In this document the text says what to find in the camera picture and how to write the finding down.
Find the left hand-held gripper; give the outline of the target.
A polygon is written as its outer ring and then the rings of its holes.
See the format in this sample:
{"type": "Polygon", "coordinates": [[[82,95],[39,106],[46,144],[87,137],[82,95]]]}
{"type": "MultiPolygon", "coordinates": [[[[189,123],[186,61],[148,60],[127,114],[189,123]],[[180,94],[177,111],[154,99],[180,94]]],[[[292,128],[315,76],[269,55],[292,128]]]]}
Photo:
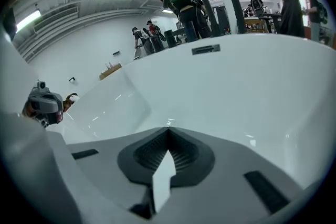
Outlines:
{"type": "Polygon", "coordinates": [[[62,121],[63,110],[61,95],[51,92],[44,81],[38,80],[27,99],[27,116],[47,127],[62,121]]]}

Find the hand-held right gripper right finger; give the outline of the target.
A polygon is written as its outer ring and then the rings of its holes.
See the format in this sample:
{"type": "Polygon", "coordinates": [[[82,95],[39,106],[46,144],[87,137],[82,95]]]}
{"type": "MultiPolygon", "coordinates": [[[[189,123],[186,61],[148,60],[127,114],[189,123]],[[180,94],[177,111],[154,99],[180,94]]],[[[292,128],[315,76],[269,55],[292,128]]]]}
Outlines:
{"type": "Polygon", "coordinates": [[[207,144],[215,164],[208,176],[193,187],[173,188],[157,214],[157,224],[250,224],[265,219],[270,212],[245,178],[258,171],[288,200],[303,192],[282,169],[249,147],[200,132],[184,129],[207,144]]]}

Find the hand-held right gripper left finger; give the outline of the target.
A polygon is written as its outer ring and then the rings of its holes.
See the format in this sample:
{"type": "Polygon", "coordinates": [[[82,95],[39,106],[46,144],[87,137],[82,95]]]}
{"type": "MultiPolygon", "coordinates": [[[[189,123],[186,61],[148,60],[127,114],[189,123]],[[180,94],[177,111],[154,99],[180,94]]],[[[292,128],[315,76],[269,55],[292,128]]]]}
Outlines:
{"type": "Polygon", "coordinates": [[[167,129],[70,144],[84,175],[122,208],[151,219],[168,199],[167,129]]]}

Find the white bathtub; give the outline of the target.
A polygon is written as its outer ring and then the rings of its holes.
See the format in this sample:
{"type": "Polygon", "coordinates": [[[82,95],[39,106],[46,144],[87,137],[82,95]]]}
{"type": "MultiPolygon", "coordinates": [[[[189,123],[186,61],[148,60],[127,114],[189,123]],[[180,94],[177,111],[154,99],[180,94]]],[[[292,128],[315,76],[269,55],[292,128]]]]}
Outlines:
{"type": "Polygon", "coordinates": [[[308,187],[336,154],[336,50],[275,34],[183,44],[117,70],[49,129],[77,144],[154,127],[243,144],[308,187]]]}

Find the long ceiling light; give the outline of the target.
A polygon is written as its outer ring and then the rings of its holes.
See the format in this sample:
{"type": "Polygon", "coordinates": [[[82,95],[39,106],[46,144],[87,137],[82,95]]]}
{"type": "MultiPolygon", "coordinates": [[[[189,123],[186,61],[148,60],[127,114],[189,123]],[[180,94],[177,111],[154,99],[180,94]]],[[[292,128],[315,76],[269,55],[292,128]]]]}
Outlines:
{"type": "Polygon", "coordinates": [[[30,23],[34,22],[36,19],[38,19],[41,16],[40,10],[35,10],[33,13],[26,16],[24,19],[22,19],[19,23],[16,24],[16,32],[18,33],[23,28],[25,28],[30,23]]]}

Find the black faucet knob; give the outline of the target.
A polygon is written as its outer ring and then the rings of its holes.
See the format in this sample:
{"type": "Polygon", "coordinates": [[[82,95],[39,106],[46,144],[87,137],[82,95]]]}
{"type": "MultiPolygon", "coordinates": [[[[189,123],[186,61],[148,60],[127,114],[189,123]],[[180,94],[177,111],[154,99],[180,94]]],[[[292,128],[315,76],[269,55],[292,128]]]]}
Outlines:
{"type": "Polygon", "coordinates": [[[167,30],[164,32],[164,36],[169,48],[173,48],[177,46],[177,42],[174,36],[173,30],[167,30]]]}
{"type": "Polygon", "coordinates": [[[184,29],[185,29],[187,42],[194,42],[198,40],[198,35],[195,31],[192,21],[185,23],[184,29]]]}

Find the metal overflow slot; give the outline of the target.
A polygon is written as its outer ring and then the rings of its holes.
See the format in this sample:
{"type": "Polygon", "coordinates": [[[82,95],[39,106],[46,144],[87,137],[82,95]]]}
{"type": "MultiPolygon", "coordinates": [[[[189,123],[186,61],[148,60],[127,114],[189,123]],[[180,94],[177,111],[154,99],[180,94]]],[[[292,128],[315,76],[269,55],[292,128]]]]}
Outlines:
{"type": "Polygon", "coordinates": [[[192,55],[199,55],[205,54],[210,52],[219,52],[220,51],[220,44],[209,45],[209,46],[202,46],[192,49],[192,55]]]}

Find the black hand shower wand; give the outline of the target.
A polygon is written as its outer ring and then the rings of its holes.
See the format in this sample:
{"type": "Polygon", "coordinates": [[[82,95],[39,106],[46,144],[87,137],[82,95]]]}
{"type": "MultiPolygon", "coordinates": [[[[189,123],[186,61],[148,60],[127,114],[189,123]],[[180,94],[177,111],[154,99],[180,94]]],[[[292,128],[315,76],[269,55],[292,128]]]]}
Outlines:
{"type": "Polygon", "coordinates": [[[245,19],[243,15],[242,6],[239,0],[231,0],[234,13],[235,13],[235,21],[237,26],[237,33],[238,34],[245,34],[246,33],[246,26],[245,26],[245,19]]]}

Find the black jacket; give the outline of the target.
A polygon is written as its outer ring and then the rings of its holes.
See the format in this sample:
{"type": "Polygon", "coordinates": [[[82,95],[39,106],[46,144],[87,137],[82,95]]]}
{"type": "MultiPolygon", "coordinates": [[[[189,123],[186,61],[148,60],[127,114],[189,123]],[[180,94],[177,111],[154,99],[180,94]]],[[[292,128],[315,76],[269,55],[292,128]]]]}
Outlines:
{"type": "Polygon", "coordinates": [[[282,3],[280,33],[282,35],[305,38],[299,0],[282,0],[282,3]]]}

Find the wooden wall shelf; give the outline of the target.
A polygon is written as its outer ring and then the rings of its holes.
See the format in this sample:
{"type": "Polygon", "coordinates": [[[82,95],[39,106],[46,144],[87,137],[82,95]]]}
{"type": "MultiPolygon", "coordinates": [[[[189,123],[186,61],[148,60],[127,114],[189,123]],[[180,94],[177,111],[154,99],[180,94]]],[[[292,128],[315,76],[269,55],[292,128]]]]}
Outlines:
{"type": "Polygon", "coordinates": [[[109,75],[111,75],[112,73],[114,73],[115,71],[121,68],[122,68],[121,63],[117,63],[115,65],[111,65],[111,64],[107,65],[107,69],[99,75],[100,81],[105,79],[106,77],[108,77],[109,75]]]}

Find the white wall vent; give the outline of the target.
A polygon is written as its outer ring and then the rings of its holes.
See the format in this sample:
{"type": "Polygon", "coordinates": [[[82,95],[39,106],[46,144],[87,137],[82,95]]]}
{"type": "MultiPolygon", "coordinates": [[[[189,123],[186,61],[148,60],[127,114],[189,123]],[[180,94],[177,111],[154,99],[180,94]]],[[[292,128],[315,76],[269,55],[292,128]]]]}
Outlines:
{"type": "Polygon", "coordinates": [[[38,19],[34,24],[34,32],[38,32],[41,29],[47,27],[49,24],[59,22],[61,19],[68,18],[69,16],[76,15],[78,16],[78,7],[70,6],[67,8],[61,8],[55,10],[54,12],[43,16],[41,19],[38,19]]]}

